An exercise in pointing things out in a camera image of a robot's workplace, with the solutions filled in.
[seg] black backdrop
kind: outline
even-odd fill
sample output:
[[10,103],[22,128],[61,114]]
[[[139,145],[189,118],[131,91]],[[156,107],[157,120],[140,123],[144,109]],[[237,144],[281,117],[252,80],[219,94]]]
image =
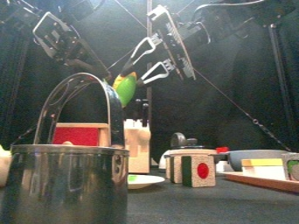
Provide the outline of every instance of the black backdrop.
[[[44,11],[55,13],[57,5],[73,5],[77,1],[35,0],[28,2]],[[196,6],[207,2],[164,0],[153,1],[153,7],[157,4],[167,5],[169,12],[179,12],[181,20],[189,21]],[[145,4],[145,0],[108,0],[100,10],[75,24],[80,36],[89,42],[115,77],[127,61],[127,53],[147,34]],[[279,25],[285,81],[296,130],[299,116],[297,22],[296,10],[284,17]],[[47,57],[31,38],[25,39],[17,33],[9,32],[6,27],[1,27],[0,40],[2,49],[1,145],[8,148],[9,143],[37,123],[45,98],[72,71]],[[168,150],[171,135],[177,131],[187,137],[196,137],[200,144],[225,145],[232,150],[280,149],[276,141],[263,133],[223,94],[295,150],[297,142],[285,122],[268,29],[252,23],[245,39],[231,36],[216,44],[193,45],[188,51],[193,68],[203,76],[196,73],[196,81],[184,82],[172,77],[160,80],[152,87],[151,153],[155,160]],[[95,91],[96,89],[91,89],[77,101],[67,105],[60,116],[61,121],[100,122],[105,120],[103,113],[99,113],[101,105],[99,105]],[[145,97],[145,89],[137,89],[136,97]],[[31,143],[32,140],[33,134],[18,143]]]

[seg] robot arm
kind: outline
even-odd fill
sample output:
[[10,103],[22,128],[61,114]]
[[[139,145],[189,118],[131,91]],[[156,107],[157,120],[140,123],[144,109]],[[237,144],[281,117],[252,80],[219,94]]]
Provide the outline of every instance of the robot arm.
[[[75,7],[84,8],[83,13],[71,11],[65,18],[68,21],[81,20],[100,7],[103,2],[93,9],[88,0],[81,1]],[[9,25],[10,29],[22,34],[32,32],[43,50],[59,63],[79,69],[81,72],[92,73],[105,80],[111,78],[111,74],[87,41],[80,38],[72,26],[55,15],[49,12],[43,14],[22,0],[5,0],[4,3],[0,3],[0,12],[0,25]]]
[[235,0],[224,0],[199,6],[191,22],[184,24],[175,23],[168,10],[159,5],[147,14],[156,33],[136,46],[120,75],[124,77],[140,65],[157,61],[139,78],[137,86],[151,85],[160,78],[168,77],[169,73],[177,74],[181,79],[195,79],[187,48],[207,45],[239,34],[253,20],[268,26],[295,9],[292,0],[239,1],[235,3]]

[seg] gray bowl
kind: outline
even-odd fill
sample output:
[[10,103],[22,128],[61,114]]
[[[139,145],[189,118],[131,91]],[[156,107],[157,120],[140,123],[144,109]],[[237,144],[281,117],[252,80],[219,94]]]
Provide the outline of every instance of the gray bowl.
[[241,159],[283,158],[285,150],[233,150],[228,152],[228,163],[235,172],[241,172]]

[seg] pot handle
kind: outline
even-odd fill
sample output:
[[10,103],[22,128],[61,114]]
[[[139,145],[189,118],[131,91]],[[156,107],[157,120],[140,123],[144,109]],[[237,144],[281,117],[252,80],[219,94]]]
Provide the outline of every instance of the pot handle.
[[101,86],[107,97],[109,145],[111,147],[125,148],[123,109],[117,93],[107,83],[89,73],[75,73],[64,79],[52,90],[41,108],[33,144],[52,144],[53,131],[56,129],[61,109],[68,100],[92,83]]

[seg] red sticker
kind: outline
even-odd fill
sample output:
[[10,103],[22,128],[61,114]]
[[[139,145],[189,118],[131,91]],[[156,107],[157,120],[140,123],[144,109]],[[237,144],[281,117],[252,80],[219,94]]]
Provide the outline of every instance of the red sticker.
[[209,167],[207,164],[200,163],[197,166],[197,175],[201,179],[205,179],[209,176]]

